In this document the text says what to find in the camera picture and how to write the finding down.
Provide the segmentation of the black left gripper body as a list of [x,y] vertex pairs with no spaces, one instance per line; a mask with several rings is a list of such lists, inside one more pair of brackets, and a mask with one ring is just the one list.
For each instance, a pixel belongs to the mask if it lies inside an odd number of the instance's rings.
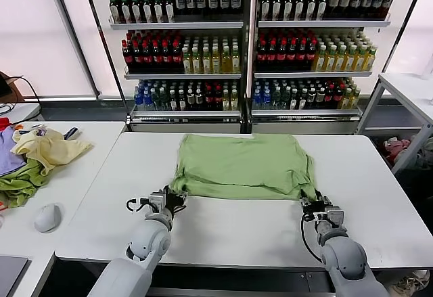
[[179,197],[179,194],[173,193],[172,195],[166,196],[166,205],[167,208],[172,214],[176,214],[185,209],[185,205],[181,205],[182,200]]

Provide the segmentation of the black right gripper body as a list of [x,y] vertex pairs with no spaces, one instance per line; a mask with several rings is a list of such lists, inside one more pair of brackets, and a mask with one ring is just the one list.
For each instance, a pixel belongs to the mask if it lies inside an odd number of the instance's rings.
[[315,214],[319,212],[324,212],[326,206],[327,206],[327,202],[323,200],[317,200],[313,202],[309,200],[303,200],[302,201],[303,220],[306,222],[314,221]]

